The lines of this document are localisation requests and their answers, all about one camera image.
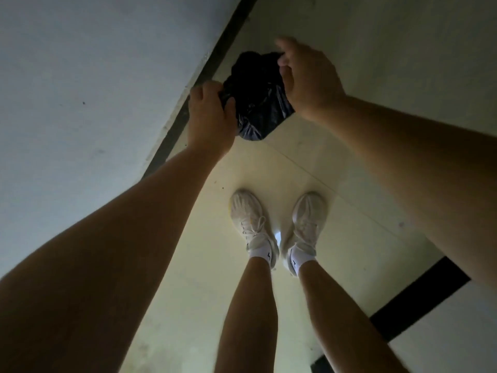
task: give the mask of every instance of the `floor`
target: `floor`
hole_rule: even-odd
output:
[[[351,94],[497,134],[497,94],[488,77],[491,64],[485,61],[497,53],[490,43],[457,31],[460,13],[467,10],[464,2],[471,1],[259,0],[215,78],[223,81],[243,51],[274,50],[273,37],[285,33],[323,49]],[[445,12],[448,3],[452,9]],[[488,15],[476,3],[471,11],[475,17],[464,20],[468,29]],[[471,49],[461,40],[471,41]],[[468,55],[474,68],[456,73]],[[183,133],[171,156],[186,142]],[[294,115],[263,142],[237,138],[215,167],[122,372],[212,370],[222,323],[247,260],[228,212],[228,200],[238,188],[258,196],[283,238],[297,198],[309,190],[322,194],[329,210],[318,260],[368,315],[442,257],[344,145]],[[299,282],[278,263],[273,286],[279,315],[275,371],[309,371],[322,352]]]

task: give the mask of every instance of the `shoelace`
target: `shoelace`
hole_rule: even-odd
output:
[[[266,218],[261,216],[258,219],[257,227],[254,228],[254,224],[252,224],[252,219],[250,217],[242,219],[242,234],[245,236],[245,239],[249,239],[250,237],[253,238],[259,234],[263,230],[265,222]]]
[[[318,225],[303,219],[298,225],[295,225],[295,236],[305,244],[314,247],[318,241]]]

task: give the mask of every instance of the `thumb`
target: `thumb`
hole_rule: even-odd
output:
[[[288,66],[280,67],[281,78],[283,79],[283,85],[285,86],[285,92],[290,94],[293,90],[293,73],[292,68]]]
[[[224,117],[226,120],[237,119],[237,108],[235,106],[235,99],[233,97],[228,99],[226,105],[224,106]]]

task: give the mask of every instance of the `wall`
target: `wall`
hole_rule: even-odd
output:
[[[497,295],[469,282],[390,343],[413,373],[497,371]]]
[[[0,276],[120,194],[239,0],[0,0]]]

